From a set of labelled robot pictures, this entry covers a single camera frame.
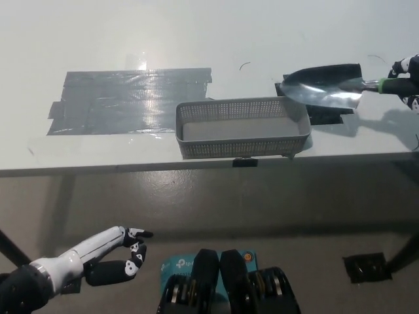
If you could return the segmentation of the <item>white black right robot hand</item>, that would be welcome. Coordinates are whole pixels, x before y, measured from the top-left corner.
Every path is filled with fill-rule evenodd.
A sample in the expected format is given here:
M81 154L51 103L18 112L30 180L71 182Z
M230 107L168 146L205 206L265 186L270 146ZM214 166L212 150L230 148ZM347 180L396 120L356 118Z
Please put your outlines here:
M388 78L397 78L400 74L409 74L410 79L418 85L418 54L396 61L388 73ZM418 114L419 104L418 95L399 96L399 99L414 113Z

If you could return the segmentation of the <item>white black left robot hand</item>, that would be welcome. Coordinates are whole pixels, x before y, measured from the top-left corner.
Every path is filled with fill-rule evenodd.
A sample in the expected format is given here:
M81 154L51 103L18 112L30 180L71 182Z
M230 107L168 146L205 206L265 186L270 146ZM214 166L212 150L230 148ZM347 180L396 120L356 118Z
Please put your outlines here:
M50 297L65 294L72 283L81 279L93 286L114 285L135 278L145 261L145 238L153 233L139 228L114 226L85 239L54 258L39 258L30 263L50 284ZM119 247L130 250L127 260L104 262L102 259Z

